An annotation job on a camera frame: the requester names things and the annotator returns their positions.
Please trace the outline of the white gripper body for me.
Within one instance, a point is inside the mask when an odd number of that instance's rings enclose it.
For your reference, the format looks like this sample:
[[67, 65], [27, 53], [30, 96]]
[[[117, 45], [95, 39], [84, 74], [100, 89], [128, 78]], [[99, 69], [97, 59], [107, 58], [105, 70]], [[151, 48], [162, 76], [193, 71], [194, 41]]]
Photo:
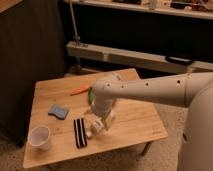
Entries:
[[90, 110], [97, 117], [106, 119], [111, 113], [115, 103], [115, 99], [95, 98], [91, 103]]

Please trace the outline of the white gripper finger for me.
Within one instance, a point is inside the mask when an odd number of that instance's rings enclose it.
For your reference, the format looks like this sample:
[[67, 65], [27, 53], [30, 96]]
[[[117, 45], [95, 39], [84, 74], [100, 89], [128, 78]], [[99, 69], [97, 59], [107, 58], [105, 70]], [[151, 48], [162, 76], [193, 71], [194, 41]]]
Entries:
[[87, 109], [85, 112], [84, 112], [84, 116], [86, 118], [95, 118], [96, 115], [92, 112], [91, 109]]
[[109, 129], [115, 120], [115, 114], [110, 113], [109, 116], [105, 120], [106, 129]]

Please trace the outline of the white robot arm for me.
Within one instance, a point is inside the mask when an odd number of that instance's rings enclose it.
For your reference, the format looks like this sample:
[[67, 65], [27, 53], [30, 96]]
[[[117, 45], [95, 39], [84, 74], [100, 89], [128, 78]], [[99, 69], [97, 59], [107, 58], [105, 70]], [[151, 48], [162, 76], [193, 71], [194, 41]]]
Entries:
[[213, 72], [124, 81], [117, 73], [92, 85], [91, 111], [106, 118], [117, 98], [186, 107], [177, 171], [213, 171]]

